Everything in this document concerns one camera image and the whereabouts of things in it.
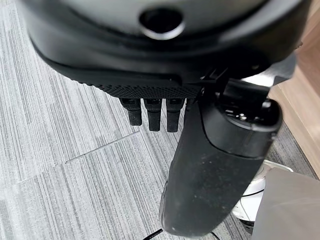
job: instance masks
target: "wooden panel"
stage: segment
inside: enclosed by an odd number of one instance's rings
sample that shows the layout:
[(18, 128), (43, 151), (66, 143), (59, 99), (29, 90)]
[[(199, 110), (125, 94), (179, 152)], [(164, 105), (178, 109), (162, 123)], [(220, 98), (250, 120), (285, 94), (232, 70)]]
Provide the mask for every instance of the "wooden panel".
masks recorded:
[(302, 81), (307, 81), (320, 96), (320, 38), (310, 50), (298, 53), (298, 66), (303, 73)]
[(313, 0), (310, 8), (308, 22), (306, 24), (302, 41), (303, 48), (299, 51), (307, 51), (312, 48), (320, 39), (320, 0)]
[(297, 68), (292, 80), (272, 88), (270, 98), (277, 100), (284, 121), (320, 177), (320, 99)]

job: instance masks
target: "striped carpet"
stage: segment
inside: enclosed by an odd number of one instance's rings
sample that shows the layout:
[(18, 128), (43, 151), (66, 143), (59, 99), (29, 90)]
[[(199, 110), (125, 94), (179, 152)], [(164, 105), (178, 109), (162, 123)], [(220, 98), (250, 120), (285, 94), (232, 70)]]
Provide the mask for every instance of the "striped carpet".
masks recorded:
[[(0, 0), (0, 239), (141, 240), (159, 229), (182, 121), (167, 133), (165, 108), (160, 132), (146, 111), (143, 121), (131, 127), (117, 99), (45, 65), (15, 2)], [(268, 159), (316, 177), (285, 125)], [(232, 216), (214, 232), (250, 239)]]

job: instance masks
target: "circular hole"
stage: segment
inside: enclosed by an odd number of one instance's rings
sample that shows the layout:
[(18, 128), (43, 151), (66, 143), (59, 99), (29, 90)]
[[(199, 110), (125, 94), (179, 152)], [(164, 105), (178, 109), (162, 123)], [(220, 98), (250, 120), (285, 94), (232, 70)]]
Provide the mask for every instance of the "circular hole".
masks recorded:
[(182, 14), (174, 9), (147, 10), (141, 14), (139, 21), (142, 32), (156, 40), (173, 39), (185, 28)]

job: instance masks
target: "white object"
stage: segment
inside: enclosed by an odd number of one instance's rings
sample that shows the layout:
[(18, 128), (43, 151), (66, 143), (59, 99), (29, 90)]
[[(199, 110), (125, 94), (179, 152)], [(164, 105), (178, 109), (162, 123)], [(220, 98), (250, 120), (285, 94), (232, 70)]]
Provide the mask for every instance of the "white object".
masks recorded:
[(238, 219), (249, 222), (256, 221), (258, 209), (266, 186), (266, 175), (273, 168), (293, 172), (290, 167), (264, 160), (261, 168), (244, 192), (242, 198), (238, 201), (238, 203), (232, 210), (233, 215)]
[(252, 240), (320, 239), (320, 181), (274, 168), (265, 182)]

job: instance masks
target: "gray fabric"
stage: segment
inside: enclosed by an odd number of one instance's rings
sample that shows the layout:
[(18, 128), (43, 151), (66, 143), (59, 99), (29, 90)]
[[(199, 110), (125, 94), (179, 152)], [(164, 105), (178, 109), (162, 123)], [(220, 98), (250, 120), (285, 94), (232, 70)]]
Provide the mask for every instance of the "gray fabric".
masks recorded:
[[(183, 121), (167, 133), (165, 108), (160, 132), (147, 119), (144, 110), (131, 127), (118, 99), (45, 65), (14, 1), (0, 0), (0, 239), (141, 240), (157, 230)], [(268, 159), (316, 177), (285, 125)], [(250, 239), (232, 216), (215, 232)]]
[(272, 169), (266, 176), (252, 240), (317, 240), (319, 212), (320, 181)]

